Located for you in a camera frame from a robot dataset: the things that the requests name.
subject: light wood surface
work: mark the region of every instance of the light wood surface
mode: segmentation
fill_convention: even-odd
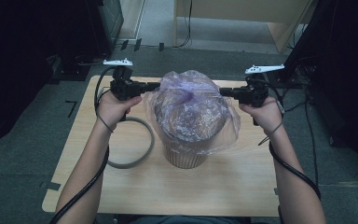
[[[192,1],[191,17],[234,21],[266,21],[277,50],[283,52],[289,38],[293,36],[304,16],[309,13],[312,1],[194,0]],[[188,17],[190,0],[175,0],[174,8],[173,44],[176,46],[176,18]]]
[[[57,165],[53,183],[59,190],[48,189],[43,209],[53,212],[62,188],[86,145],[95,121],[93,94],[99,77],[92,77],[79,107],[74,125]],[[109,86],[111,77],[103,79]],[[149,82],[159,78],[133,77]],[[215,81],[220,87],[239,87],[239,81]],[[163,156],[163,145],[158,136],[149,157],[138,166],[119,170],[109,165],[104,171],[100,213],[276,217],[278,196],[272,157],[268,144],[258,147],[264,138],[252,118],[241,112],[240,138],[224,151],[208,156],[194,169],[180,169]],[[147,122],[142,103],[131,109],[130,116]],[[111,137],[110,160],[128,162],[141,157],[148,148],[150,135],[141,124],[126,121],[118,125]]]

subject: gray cable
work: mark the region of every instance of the gray cable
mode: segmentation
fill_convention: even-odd
[[[127,164],[118,164],[118,163],[114,163],[114,162],[112,162],[110,160],[107,161],[107,163],[110,166],[118,168],[118,169],[129,169],[129,168],[132,168],[132,167],[138,165],[142,161],[144,161],[146,159],[146,157],[152,151],[154,143],[155,143],[155,136],[153,134],[153,130],[152,130],[152,128],[150,127],[150,125],[146,121],[144,121],[142,119],[135,118],[135,117],[127,117],[125,121],[135,121],[135,122],[143,124],[147,128],[147,130],[149,130],[149,132],[150,132],[150,146],[149,146],[149,149],[146,151],[146,153],[137,161],[133,161],[133,162],[130,162],[130,163],[127,163]]]

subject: person's right hand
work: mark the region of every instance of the person's right hand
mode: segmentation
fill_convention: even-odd
[[[269,135],[282,122],[281,110],[277,101],[273,97],[267,97],[261,107],[252,107],[251,105],[240,105],[240,109],[250,114],[260,125],[264,132]]]

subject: gray floor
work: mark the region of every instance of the gray floor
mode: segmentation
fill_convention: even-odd
[[[143,39],[143,45],[163,42],[169,46],[172,43],[172,5],[171,1],[167,2],[146,1],[137,35]],[[193,42],[188,49],[158,52],[158,49],[149,47],[139,51],[127,48],[116,50],[111,60],[133,59],[136,63],[134,74],[138,76],[162,76],[170,70],[197,68],[211,74],[212,78],[241,80],[243,70],[250,64],[283,63],[289,53],[276,51],[263,23],[234,25],[233,22],[232,30],[227,30],[223,24],[227,21],[221,22],[226,30],[215,31],[215,35],[202,31],[198,36],[194,30]],[[237,39],[242,35],[237,34],[237,25],[254,27],[255,33],[249,31]],[[103,66],[91,67],[85,82],[62,81],[59,85],[46,85],[23,112],[13,130],[0,139],[0,223],[47,223],[52,218],[52,214],[42,210],[46,184],[54,174],[88,80],[103,70]],[[290,90],[284,100],[285,107],[303,102],[304,97],[304,90]],[[66,101],[78,102],[71,116],[72,104]],[[317,108],[310,105],[308,111],[315,133],[319,187],[327,221],[333,224],[358,223],[358,155],[350,148],[330,147],[329,134]],[[314,157],[304,107],[287,113],[284,125],[304,170],[314,180]],[[100,214],[98,220],[99,223],[113,223],[111,215]],[[277,218],[269,217],[254,217],[253,221],[279,223]]]

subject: plastic bag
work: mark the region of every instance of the plastic bag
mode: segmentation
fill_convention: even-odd
[[[168,73],[144,101],[146,115],[169,150],[210,155],[238,139],[240,116],[200,72]]]

